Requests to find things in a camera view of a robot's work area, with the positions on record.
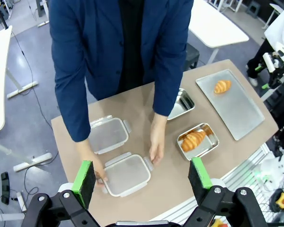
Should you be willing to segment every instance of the white shoe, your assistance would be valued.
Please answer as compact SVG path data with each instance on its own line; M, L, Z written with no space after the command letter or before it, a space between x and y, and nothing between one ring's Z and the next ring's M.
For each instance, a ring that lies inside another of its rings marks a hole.
M250 78L250 77L248 77L248 79L249 79L250 83L252 84L252 86L257 87L257 79Z

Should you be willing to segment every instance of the bread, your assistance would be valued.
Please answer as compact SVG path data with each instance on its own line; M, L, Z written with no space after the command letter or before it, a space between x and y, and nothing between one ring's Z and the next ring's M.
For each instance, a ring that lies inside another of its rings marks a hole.
M205 131L195 131L188 134L181 145L184 152L189 152L199 146L206 136Z
M224 93L225 91L228 91L231 87L231 81L230 80L219 80L218 83L214 86L214 92L216 94Z

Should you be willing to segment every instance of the person in white shirt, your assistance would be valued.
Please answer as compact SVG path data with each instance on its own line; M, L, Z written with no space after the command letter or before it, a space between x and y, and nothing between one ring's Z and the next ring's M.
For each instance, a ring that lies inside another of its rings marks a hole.
M266 52L274 52L276 43L279 42L284 45L284 11L274 20L274 22L265 31L266 39L260 46L257 54L253 59L250 59L247 63L247 74L250 83L253 86L257 86L257 75L263 70L255 70L263 58L263 54Z

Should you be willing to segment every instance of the white shirt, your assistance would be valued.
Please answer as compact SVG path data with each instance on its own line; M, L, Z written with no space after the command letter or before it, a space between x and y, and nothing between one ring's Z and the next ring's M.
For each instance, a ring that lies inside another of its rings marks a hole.
M277 42L284 45L284 11L268 27L264 34L273 49L275 49Z

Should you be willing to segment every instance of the blue blazer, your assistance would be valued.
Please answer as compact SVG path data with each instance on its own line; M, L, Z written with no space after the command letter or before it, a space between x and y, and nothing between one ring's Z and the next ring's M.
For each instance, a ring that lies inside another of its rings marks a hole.
M186 58L193 0L144 0L141 57L143 83L155 81L153 110L168 116ZM50 32L55 93L74 141L90 133L85 79L97 99L115 95L123 65L118 0L51 0Z

